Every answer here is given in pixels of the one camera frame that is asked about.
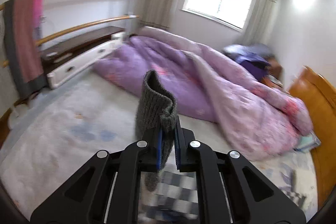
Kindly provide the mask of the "dark clothes pile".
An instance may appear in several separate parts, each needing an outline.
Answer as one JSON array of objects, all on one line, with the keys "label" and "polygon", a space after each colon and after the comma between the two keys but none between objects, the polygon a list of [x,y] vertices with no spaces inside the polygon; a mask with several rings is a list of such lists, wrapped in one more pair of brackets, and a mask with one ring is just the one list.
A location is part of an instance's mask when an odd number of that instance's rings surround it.
[{"label": "dark clothes pile", "polygon": [[232,44],[224,47],[222,54],[244,67],[259,82],[268,74],[270,67],[268,59],[274,57],[270,48],[264,44],[251,46]]}]

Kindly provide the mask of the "striped teal pillow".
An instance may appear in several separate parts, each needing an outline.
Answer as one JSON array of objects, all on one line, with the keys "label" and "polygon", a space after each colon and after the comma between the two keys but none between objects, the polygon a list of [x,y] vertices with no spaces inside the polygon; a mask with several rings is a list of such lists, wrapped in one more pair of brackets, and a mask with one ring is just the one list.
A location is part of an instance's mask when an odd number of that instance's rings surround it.
[{"label": "striped teal pillow", "polygon": [[311,131],[309,135],[302,136],[294,150],[301,153],[310,152],[312,149],[321,145],[321,141],[317,135]]}]

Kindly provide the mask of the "grey white checkered sweater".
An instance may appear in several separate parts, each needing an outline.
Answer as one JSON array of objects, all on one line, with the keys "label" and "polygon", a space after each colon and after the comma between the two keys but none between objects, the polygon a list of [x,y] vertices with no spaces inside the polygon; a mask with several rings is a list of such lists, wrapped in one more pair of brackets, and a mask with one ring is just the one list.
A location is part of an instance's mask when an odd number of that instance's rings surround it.
[{"label": "grey white checkered sweater", "polygon": [[198,223],[197,186],[194,173],[179,173],[168,164],[174,144],[177,102],[159,81],[156,71],[143,78],[135,118],[135,135],[141,139],[154,129],[161,140],[158,168],[141,178],[139,223]]}]

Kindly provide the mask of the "beige right curtain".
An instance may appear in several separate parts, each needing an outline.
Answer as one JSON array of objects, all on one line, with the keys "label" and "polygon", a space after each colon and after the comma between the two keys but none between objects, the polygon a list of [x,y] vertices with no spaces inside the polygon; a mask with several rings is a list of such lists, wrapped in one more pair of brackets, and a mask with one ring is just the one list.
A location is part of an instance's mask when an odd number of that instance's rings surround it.
[{"label": "beige right curtain", "polygon": [[278,8],[278,0],[252,0],[240,43],[244,46],[266,43]]}]

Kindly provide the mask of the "white patterned bed sheet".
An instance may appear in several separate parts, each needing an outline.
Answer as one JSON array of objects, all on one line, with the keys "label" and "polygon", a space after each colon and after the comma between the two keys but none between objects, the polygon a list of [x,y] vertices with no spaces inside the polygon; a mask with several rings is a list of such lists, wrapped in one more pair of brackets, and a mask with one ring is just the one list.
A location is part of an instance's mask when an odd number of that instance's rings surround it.
[{"label": "white patterned bed sheet", "polygon": [[[1,182],[25,220],[97,151],[120,151],[137,140],[137,106],[137,97],[91,71],[30,103],[1,148]],[[215,123],[179,119],[214,151],[232,150]],[[311,153],[294,151],[253,164],[304,211],[307,221],[318,211]],[[138,223],[197,223],[195,175],[177,171],[174,150],[160,176],[154,192],[141,181]]]}]

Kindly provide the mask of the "pink grey towel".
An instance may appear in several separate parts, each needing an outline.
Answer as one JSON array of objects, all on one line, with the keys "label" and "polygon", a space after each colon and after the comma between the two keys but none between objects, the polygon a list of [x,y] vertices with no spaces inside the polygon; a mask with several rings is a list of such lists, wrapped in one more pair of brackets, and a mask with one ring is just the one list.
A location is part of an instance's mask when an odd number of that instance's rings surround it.
[{"label": "pink grey towel", "polygon": [[43,0],[5,2],[5,55],[16,89],[25,100],[47,85],[36,41],[42,38]]}]

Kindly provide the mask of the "wooden clothes rack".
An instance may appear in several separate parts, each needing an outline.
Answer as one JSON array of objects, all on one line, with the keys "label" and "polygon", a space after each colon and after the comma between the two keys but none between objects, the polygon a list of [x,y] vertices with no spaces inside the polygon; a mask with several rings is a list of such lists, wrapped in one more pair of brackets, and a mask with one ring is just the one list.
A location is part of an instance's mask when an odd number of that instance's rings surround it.
[{"label": "wooden clothes rack", "polygon": [[40,46],[40,45],[42,45],[46,42],[49,42],[49,41],[54,40],[56,38],[59,38],[60,36],[64,36],[66,34],[82,30],[84,28],[93,27],[93,26],[96,26],[96,25],[99,25],[99,24],[104,24],[104,23],[115,22],[115,21],[118,21],[118,20],[128,20],[128,19],[136,19],[136,18],[139,18],[139,15],[123,15],[123,16],[117,16],[117,17],[114,17],[114,18],[96,20],[96,21],[93,21],[93,22],[80,24],[80,25],[77,25],[77,26],[74,26],[74,27],[71,27],[71,28],[67,28],[67,29],[62,30],[62,31],[55,32],[55,33],[53,33],[49,36],[46,36],[44,38],[35,40],[35,42],[36,42],[37,46]]}]

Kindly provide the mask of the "purple pink floral duvet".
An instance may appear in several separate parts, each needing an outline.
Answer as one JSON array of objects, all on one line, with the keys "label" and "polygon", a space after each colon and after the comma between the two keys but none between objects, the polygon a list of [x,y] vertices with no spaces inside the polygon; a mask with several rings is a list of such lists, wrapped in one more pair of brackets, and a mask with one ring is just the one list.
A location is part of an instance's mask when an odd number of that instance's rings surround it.
[{"label": "purple pink floral duvet", "polygon": [[93,68],[137,96],[145,73],[156,71],[180,114],[217,123],[250,160],[290,151],[313,129],[300,99],[258,82],[219,51],[158,28],[141,28]]}]

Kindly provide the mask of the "white dark-top low cabinet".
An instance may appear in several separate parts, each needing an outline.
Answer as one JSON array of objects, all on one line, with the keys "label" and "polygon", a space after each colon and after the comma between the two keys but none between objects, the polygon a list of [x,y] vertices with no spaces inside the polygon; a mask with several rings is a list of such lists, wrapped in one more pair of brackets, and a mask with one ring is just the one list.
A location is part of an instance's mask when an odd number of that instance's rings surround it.
[{"label": "white dark-top low cabinet", "polygon": [[50,89],[56,89],[123,43],[125,30],[107,26],[75,36],[41,51]]}]

